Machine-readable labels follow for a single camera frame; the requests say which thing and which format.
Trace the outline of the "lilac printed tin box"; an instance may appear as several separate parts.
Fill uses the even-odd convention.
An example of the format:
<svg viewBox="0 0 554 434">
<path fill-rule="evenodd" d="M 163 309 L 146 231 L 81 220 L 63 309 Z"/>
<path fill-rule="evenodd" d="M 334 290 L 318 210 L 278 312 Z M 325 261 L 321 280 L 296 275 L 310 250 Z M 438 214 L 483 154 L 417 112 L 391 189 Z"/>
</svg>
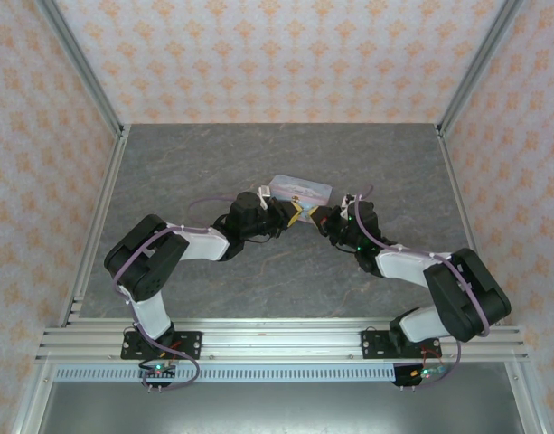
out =
<svg viewBox="0 0 554 434">
<path fill-rule="evenodd" d="M 301 222 L 311 222 L 309 212 L 317 206 L 326 206 L 333 191 L 332 186 L 328 184 L 287 175 L 275 175 L 268 188 L 276 199 L 295 202 L 302 208 L 299 217 Z"/>
</svg>

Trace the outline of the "aluminium table side rail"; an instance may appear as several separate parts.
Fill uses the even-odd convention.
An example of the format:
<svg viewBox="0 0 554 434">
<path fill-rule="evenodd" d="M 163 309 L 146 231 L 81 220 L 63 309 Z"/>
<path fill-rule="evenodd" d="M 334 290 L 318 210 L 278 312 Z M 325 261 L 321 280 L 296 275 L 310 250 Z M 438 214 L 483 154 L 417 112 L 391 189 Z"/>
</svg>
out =
<svg viewBox="0 0 554 434">
<path fill-rule="evenodd" d="M 457 205 L 457 208 L 458 208 L 458 211 L 459 211 L 459 214 L 460 214 L 460 218 L 461 218 L 461 221 L 462 221 L 462 224 L 463 224 L 463 227 L 464 227 L 465 238 L 467 240 L 468 246 L 471 249 L 476 250 L 477 247 L 475 245 L 474 234 L 473 234 L 473 231 L 472 231 L 471 226 L 470 226 L 470 222 L 469 222 L 469 219 L 468 219 L 468 214 L 467 214 L 465 204 L 464 204 L 464 201 L 463 201 L 463 197 L 462 197 L 462 194 L 461 194 L 461 189 L 459 187 L 459 183 L 458 183 L 456 175 L 455 175 L 455 170 L 453 168 L 452 159 L 451 159 L 451 156 L 449 154 L 446 141 L 445 141 L 443 135 L 441 134 L 441 132 L 438 128 L 436 128 L 436 135 L 437 135 L 437 141 L 438 141 L 438 144 L 439 144 L 439 148 L 441 150 L 441 153 L 442 153 L 442 156 L 444 158 L 445 165 L 446 165 L 446 170 L 447 170 L 447 173 L 448 173 L 449 181 L 450 181 L 452 189 L 453 189 L 455 202 L 456 202 L 456 205 Z M 479 334 L 479 336 L 480 337 L 486 337 L 491 333 L 491 331 L 490 331 L 491 326 L 486 324 L 486 316 L 484 315 L 483 309 L 481 307 L 477 306 L 477 299 L 470 298 L 470 301 L 471 301 L 472 305 L 474 306 L 474 309 L 475 309 L 476 313 L 478 315 L 480 315 L 480 319 L 482 320 L 482 323 L 483 323 L 483 326 L 484 326 L 484 330 L 483 330 L 482 333 Z"/>
<path fill-rule="evenodd" d="M 107 161 L 99 192 L 94 203 L 92 217 L 86 234 L 78 267 L 68 289 L 67 298 L 62 305 L 58 326 L 68 324 L 71 308 L 77 298 L 83 298 L 88 287 L 89 276 L 98 250 L 99 240 L 108 213 L 109 202 L 117 180 L 117 173 L 126 149 L 131 125 L 125 124 L 118 132 Z"/>
</svg>

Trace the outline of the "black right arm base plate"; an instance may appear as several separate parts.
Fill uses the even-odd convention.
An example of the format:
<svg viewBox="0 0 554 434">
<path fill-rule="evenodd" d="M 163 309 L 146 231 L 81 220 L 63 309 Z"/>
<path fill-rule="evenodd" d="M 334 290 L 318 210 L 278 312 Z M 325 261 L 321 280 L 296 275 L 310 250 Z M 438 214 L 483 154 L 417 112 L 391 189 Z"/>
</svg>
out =
<svg viewBox="0 0 554 434">
<path fill-rule="evenodd" d="M 395 330 L 362 330 L 361 350 L 364 359 L 420 359 L 424 356 L 442 356 L 438 339 L 412 343 L 401 332 Z"/>
</svg>

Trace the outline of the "aluminium mounting rail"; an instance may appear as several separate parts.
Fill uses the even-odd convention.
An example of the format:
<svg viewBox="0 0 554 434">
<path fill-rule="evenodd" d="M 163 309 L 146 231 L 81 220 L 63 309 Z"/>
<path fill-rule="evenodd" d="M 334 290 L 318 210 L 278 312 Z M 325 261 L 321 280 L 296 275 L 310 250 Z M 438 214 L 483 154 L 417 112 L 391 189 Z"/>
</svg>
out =
<svg viewBox="0 0 554 434">
<path fill-rule="evenodd" d="M 114 363 L 120 358 L 121 318 L 72 317 L 65 327 L 47 328 L 36 352 L 43 363 Z M 177 319 L 181 331 L 202 332 L 207 363 L 351 363 L 362 358 L 361 332 L 385 330 L 386 318 Z M 532 351 L 518 326 L 498 325 L 485 338 L 455 345 L 441 341 L 442 359 L 465 363 L 528 362 Z"/>
</svg>

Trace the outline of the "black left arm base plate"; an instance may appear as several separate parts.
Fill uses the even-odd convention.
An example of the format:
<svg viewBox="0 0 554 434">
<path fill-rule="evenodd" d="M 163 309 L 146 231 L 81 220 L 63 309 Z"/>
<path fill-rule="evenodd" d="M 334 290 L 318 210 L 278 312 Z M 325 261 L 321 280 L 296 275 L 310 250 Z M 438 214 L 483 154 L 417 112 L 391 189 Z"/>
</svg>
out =
<svg viewBox="0 0 554 434">
<path fill-rule="evenodd" d="M 202 332 L 174 331 L 161 336 L 156 342 L 198 360 L 202 347 Z M 138 331 L 127 330 L 124 333 L 120 358 L 138 361 L 158 358 L 173 360 L 177 359 L 178 356 L 149 344 Z"/>
</svg>

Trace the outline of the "aluminium frame post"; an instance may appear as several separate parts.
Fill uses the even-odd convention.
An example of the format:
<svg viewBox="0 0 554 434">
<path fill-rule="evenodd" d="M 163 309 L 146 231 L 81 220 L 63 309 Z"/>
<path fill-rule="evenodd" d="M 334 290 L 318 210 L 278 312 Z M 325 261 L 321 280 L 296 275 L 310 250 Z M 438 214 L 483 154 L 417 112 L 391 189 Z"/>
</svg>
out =
<svg viewBox="0 0 554 434">
<path fill-rule="evenodd" d="M 445 137 L 447 130 L 453 126 L 456 118 L 468 101 L 474 86 L 480 80 L 485 68 L 489 65 L 503 36 L 510 28 L 515 15 L 519 12 L 523 1 L 524 0 L 503 0 L 500 11 L 493 19 L 464 77 L 456 88 L 453 97 L 447 105 L 445 114 L 436 124 L 436 131 L 439 137 Z"/>
<path fill-rule="evenodd" d="M 78 73 L 84 88 L 95 103 L 108 129 L 118 137 L 122 133 L 124 125 L 119 120 L 116 111 L 56 0 L 34 0 L 34 2 L 57 36 L 61 48 Z"/>
</svg>

